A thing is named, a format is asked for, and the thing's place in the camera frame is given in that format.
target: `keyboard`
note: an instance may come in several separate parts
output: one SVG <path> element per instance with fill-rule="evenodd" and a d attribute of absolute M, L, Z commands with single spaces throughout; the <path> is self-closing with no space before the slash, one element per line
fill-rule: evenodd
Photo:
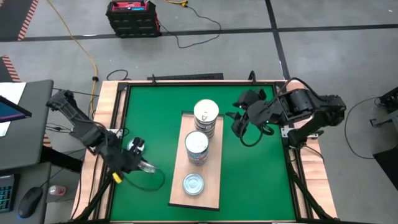
<path fill-rule="evenodd" d="M 0 176 L 0 213 L 12 211 L 14 183 L 14 175 Z"/>

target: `computer monitor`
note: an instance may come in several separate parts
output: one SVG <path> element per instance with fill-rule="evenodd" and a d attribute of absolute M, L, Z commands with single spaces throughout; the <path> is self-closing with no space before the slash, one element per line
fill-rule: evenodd
<path fill-rule="evenodd" d="M 30 118 L 32 113 L 0 96 L 0 123 Z"/>

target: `green table surface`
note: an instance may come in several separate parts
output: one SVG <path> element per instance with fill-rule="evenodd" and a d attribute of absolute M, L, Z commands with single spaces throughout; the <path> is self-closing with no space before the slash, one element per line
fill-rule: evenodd
<path fill-rule="evenodd" d="M 169 206 L 182 111 L 193 111 L 195 103 L 211 99 L 220 113 L 232 106 L 243 90 L 254 86 L 133 86 L 125 120 L 130 133 L 123 146 L 139 136 L 146 141 L 144 158 L 165 173 L 165 184 L 156 192 L 143 192 L 126 181 L 116 185 L 111 208 L 112 221 L 215 221 L 294 220 L 292 197 L 284 153 L 277 126 L 273 136 L 263 136 L 255 147 L 244 147 L 233 134 L 233 120 L 224 118 L 221 159 L 220 210 Z M 264 86 L 267 100 L 272 86 Z M 254 142 L 259 131 L 249 125 L 244 136 Z M 128 179 L 142 187 L 159 186 L 160 174 L 131 172 Z"/>

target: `gray floor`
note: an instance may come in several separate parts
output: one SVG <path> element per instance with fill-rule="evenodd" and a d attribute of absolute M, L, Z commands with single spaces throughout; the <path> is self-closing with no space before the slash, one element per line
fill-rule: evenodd
<path fill-rule="evenodd" d="M 53 1 L 74 34 L 112 33 L 104 16 L 108 0 Z M 160 0 L 154 2 L 160 21 L 170 30 L 217 29 L 196 18 L 189 9 Z M 271 26 L 263 0 L 204 0 L 189 4 L 224 28 Z M 397 1 L 272 0 L 272 6 L 278 27 L 398 23 Z M 60 35 L 67 35 L 65 28 L 48 3 L 41 0 L 27 36 Z M 185 45 L 209 37 L 212 35 L 183 36 L 181 40 Z M 340 95 L 349 108 L 398 85 L 397 29 L 281 33 L 280 38 L 290 75 L 304 79 L 319 94 Z M 128 70 L 129 78 L 135 80 L 152 74 L 213 72 L 223 72 L 225 79 L 246 79 L 251 70 L 258 78 L 282 78 L 272 34 L 223 34 L 205 45 L 184 50 L 177 48 L 174 37 L 81 43 L 98 65 L 100 80 L 120 68 Z M 51 78 L 58 88 L 90 92 L 93 69 L 73 41 L 0 43 L 0 54 L 10 56 L 23 81 Z M 88 96 L 76 95 L 76 100 L 80 108 L 88 109 Z M 372 101 L 351 113 L 348 137 L 358 154 L 371 156 L 398 143 L 391 126 L 370 127 L 368 119 L 380 114 L 384 112 Z M 49 122 L 70 126 L 58 113 L 50 113 Z M 81 148 L 79 142 L 66 134 L 48 134 L 59 151 Z M 398 191 L 376 161 L 360 159 L 349 151 L 343 125 L 326 128 L 320 144 L 338 216 L 357 222 L 397 223 Z M 67 220 L 72 204 L 73 201 L 50 203 L 45 222 Z"/>

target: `red battery box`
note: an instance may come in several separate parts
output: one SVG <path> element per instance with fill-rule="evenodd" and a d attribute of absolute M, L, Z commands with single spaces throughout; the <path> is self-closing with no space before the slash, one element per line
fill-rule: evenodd
<path fill-rule="evenodd" d="M 113 1 L 106 16 L 120 38 L 158 37 L 161 33 L 155 8 L 150 1 Z"/>

